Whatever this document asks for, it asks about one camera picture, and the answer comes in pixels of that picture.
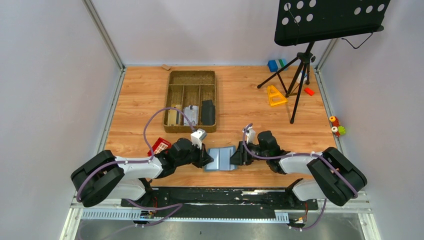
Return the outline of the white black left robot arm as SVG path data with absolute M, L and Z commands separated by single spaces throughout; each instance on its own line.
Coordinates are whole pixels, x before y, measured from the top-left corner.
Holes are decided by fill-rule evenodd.
M 86 208 L 106 199 L 129 199 L 146 207 L 153 201 L 148 179 L 168 177 L 184 165 L 203 168 L 213 160 L 204 144 L 180 138 L 171 147 L 144 158 L 120 157 L 103 150 L 77 168 L 70 179 L 77 202 Z

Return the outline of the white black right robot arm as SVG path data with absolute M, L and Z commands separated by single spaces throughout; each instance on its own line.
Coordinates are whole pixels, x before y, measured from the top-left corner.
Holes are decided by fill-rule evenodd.
M 286 204 L 298 209 L 305 201 L 327 199 L 344 206 L 367 184 L 366 176 L 337 148 L 324 151 L 295 153 L 283 150 L 271 131 L 255 134 L 249 129 L 239 142 L 229 161 L 232 165 L 250 165 L 254 160 L 264 160 L 277 174 L 306 174 L 312 179 L 297 179 L 288 187 Z

